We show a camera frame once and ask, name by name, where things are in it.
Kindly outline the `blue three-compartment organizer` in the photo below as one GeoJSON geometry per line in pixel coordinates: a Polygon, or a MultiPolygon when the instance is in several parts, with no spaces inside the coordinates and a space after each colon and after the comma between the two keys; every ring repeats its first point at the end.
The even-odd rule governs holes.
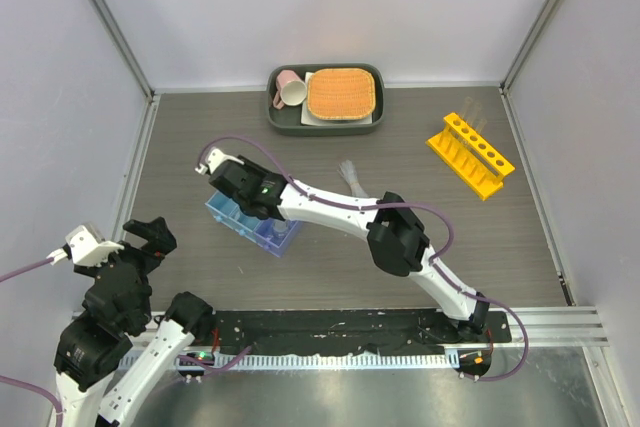
{"type": "Polygon", "coordinates": [[[215,192],[206,202],[206,207],[213,218],[220,224],[235,231],[241,237],[258,245],[266,252],[281,258],[302,228],[299,221],[289,221],[290,230],[280,243],[272,241],[272,224],[276,219],[260,220],[245,215],[239,205],[220,192],[215,192]]]}

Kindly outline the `bundle of plastic pipettes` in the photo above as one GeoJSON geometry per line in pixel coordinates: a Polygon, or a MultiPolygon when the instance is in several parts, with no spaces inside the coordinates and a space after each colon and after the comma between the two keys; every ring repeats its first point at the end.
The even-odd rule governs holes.
{"type": "Polygon", "coordinates": [[[349,186],[351,194],[358,198],[367,198],[368,194],[361,186],[355,165],[351,160],[344,160],[339,164],[338,172],[349,186]]]}

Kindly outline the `yellow test tube rack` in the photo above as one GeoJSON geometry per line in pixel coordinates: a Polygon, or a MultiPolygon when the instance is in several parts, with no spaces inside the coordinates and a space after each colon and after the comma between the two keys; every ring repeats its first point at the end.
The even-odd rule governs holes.
{"type": "Polygon", "coordinates": [[[457,113],[443,118],[443,129],[426,145],[482,200],[504,187],[514,165],[457,113]]]}

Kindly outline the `clear glass test tube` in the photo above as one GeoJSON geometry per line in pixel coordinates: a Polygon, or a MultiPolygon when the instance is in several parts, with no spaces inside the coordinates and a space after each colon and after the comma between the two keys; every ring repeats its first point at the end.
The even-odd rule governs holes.
{"type": "Polygon", "coordinates": [[[466,97],[464,99],[463,109],[460,114],[461,119],[464,120],[469,127],[472,127],[476,116],[477,112],[474,99],[471,97],[466,97]]]}
{"type": "Polygon", "coordinates": [[[485,135],[486,126],[487,119],[485,117],[481,117],[476,127],[476,132],[480,137],[483,137],[485,135]]]}
{"type": "Polygon", "coordinates": [[[482,105],[482,103],[481,103],[481,102],[476,101],[476,102],[475,102],[475,106],[476,106],[477,116],[476,116],[476,118],[475,118],[475,121],[474,121],[474,123],[473,123],[472,128],[473,128],[473,129],[474,129],[474,131],[476,132],[476,127],[477,127],[478,121],[480,120],[480,118],[481,118],[481,117],[485,117],[485,115],[484,115],[484,111],[483,111],[483,105],[482,105]]]}

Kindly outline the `clear glass stoppered bottle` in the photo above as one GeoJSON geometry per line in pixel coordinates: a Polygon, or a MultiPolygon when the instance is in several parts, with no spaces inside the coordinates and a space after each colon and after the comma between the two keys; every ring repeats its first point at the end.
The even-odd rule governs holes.
{"type": "Polygon", "coordinates": [[[280,244],[288,235],[290,224],[288,221],[275,220],[272,224],[272,241],[280,244]]]}

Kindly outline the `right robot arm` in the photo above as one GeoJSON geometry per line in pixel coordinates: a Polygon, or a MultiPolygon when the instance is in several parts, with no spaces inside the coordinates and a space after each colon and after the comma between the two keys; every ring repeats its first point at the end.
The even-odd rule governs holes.
{"type": "Polygon", "coordinates": [[[472,342],[486,332],[486,298],[441,260],[413,212],[417,206],[399,195],[375,199],[323,191],[219,149],[195,171],[246,216],[320,225],[365,241],[376,267],[412,280],[437,302],[457,338],[472,342]]]}

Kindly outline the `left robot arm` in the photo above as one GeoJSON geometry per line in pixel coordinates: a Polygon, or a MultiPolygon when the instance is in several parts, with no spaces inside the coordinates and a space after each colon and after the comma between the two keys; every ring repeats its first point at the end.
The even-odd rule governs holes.
{"type": "Polygon", "coordinates": [[[162,217],[130,219],[123,229],[143,245],[109,241],[87,223],[50,255],[54,263],[70,261],[75,273],[93,281],[81,314],[63,330],[55,353],[58,426],[130,425],[183,349],[212,336],[213,307],[190,292],[178,293],[133,366],[118,383],[112,381],[134,338],[153,320],[148,276],[177,247],[162,217]]]}

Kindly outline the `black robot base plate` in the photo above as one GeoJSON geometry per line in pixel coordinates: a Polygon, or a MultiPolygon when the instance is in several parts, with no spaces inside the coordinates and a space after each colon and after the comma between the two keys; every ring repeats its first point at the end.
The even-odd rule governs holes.
{"type": "Polygon", "coordinates": [[[512,341],[505,313],[492,311],[481,334],[458,332],[437,309],[219,310],[194,344],[235,355],[342,357],[435,354],[444,346],[512,341]]]}

